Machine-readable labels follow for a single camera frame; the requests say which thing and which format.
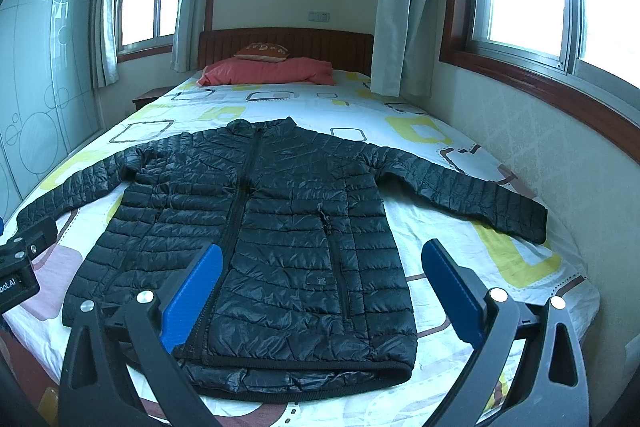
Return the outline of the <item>wooden nightstand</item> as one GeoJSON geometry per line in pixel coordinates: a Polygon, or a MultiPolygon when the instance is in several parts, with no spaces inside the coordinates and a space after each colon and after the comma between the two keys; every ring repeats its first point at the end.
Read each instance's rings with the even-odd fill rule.
{"type": "Polygon", "coordinates": [[[155,88],[150,91],[146,91],[142,93],[142,95],[138,95],[137,98],[132,100],[132,104],[134,104],[135,110],[140,110],[144,106],[147,106],[150,103],[153,103],[158,98],[161,98],[163,95],[167,94],[172,90],[172,87],[160,87],[155,88]]]}

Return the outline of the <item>wall power outlet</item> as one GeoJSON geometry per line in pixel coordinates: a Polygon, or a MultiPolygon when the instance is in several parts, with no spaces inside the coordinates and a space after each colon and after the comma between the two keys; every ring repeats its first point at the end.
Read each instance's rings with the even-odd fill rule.
{"type": "Polygon", "coordinates": [[[330,13],[329,12],[317,12],[317,11],[309,11],[308,12],[308,20],[313,23],[329,23],[330,21],[330,13]]]}

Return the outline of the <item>right bay window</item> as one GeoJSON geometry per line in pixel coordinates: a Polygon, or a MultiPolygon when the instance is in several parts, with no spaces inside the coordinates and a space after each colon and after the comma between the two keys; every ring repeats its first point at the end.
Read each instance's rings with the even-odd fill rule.
{"type": "Polygon", "coordinates": [[[639,154],[639,0],[447,0],[440,59],[639,154]]]}

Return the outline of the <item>small patterned orange cushion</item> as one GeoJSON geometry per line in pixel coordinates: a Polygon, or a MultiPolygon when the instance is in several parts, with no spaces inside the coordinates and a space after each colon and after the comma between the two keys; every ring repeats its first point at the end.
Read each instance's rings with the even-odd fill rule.
{"type": "Polygon", "coordinates": [[[234,54],[239,60],[271,63],[283,62],[289,56],[290,51],[285,46],[269,42],[250,43],[234,54]]]}

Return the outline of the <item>patterned white bed sheet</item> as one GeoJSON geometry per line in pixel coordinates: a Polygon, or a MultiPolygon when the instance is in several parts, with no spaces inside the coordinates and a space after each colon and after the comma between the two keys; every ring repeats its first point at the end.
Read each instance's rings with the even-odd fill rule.
{"type": "MultiPolygon", "coordinates": [[[[180,132],[222,127],[235,119],[292,118],[300,127],[337,138],[408,150],[438,165],[521,191],[518,178],[489,153],[424,110],[370,91],[358,72],[334,75],[331,86],[311,83],[202,87],[190,78],[138,110],[59,165],[40,183],[47,192],[73,172],[131,145],[180,132]]],[[[487,225],[438,211],[397,184],[382,190],[390,229],[399,249],[411,293],[418,358],[405,384],[317,402],[259,404],[211,399],[208,407],[226,426],[420,426],[436,410],[471,354],[451,327],[420,262],[422,246],[438,239],[459,265],[471,268],[489,287],[513,298],[544,303],[564,299],[578,334],[600,306],[588,281],[585,261],[558,220],[548,222],[547,238],[535,245],[498,233],[487,225]]],[[[62,324],[65,291],[82,259],[96,243],[122,200],[122,191],[67,213],[60,235],[35,263],[40,291],[6,314],[11,359],[18,373],[41,369],[50,381],[60,377],[70,332],[62,324]]]]}

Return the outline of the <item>red pillow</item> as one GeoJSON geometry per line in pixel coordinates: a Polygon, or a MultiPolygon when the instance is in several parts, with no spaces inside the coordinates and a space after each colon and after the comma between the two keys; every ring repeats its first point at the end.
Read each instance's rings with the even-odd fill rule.
{"type": "Polygon", "coordinates": [[[308,57],[288,58],[277,63],[241,60],[232,57],[206,66],[202,77],[196,83],[201,87],[213,87],[228,86],[228,84],[296,82],[334,86],[332,64],[308,57]]]}

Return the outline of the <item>pale curtain right of headboard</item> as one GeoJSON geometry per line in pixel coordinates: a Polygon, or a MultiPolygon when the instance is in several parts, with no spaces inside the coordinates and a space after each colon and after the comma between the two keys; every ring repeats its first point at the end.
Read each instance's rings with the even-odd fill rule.
{"type": "Polygon", "coordinates": [[[371,89],[385,96],[431,94],[437,15],[433,0],[378,0],[371,89]]]}

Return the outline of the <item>glass sliding wardrobe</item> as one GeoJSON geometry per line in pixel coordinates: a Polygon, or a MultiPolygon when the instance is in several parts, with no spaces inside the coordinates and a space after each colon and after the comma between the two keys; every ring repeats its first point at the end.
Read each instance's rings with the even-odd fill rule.
{"type": "Polygon", "coordinates": [[[101,128],[96,0],[1,2],[1,218],[101,128]]]}

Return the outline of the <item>dark wooden headboard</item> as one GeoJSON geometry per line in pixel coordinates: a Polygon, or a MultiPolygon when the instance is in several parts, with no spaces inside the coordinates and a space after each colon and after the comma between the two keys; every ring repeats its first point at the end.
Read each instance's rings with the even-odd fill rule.
{"type": "Polygon", "coordinates": [[[373,36],[360,32],[318,28],[236,28],[202,31],[198,39],[198,66],[232,57],[255,42],[280,44],[290,57],[331,62],[335,69],[371,75],[373,36]]]}

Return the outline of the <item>black quilted puffer jacket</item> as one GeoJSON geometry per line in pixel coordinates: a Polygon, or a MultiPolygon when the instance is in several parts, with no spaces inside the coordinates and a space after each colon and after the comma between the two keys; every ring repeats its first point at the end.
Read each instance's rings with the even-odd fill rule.
{"type": "Polygon", "coordinates": [[[292,119],[231,121],[121,150],[17,215],[26,229],[124,191],[76,272],[62,320],[84,300],[115,309],[159,288],[203,248],[220,277],[172,353],[202,395],[337,398],[411,376],[418,334],[380,186],[540,244],[547,209],[405,150],[349,141],[292,119]]]}

